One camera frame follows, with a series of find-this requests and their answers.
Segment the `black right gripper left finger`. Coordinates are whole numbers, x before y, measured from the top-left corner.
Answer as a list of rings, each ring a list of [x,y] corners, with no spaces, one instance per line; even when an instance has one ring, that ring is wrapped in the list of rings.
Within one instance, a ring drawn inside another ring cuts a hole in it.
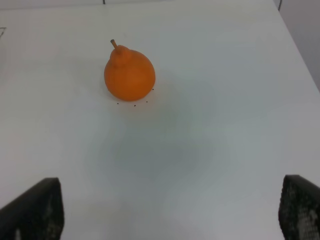
[[[61,183],[44,178],[0,209],[2,240],[59,240],[65,225]]]

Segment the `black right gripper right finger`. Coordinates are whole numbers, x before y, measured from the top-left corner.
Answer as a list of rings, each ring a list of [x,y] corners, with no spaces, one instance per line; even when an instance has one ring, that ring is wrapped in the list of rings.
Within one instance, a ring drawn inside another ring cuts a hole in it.
[[[278,221],[286,240],[320,238],[320,188],[300,175],[283,179]]]

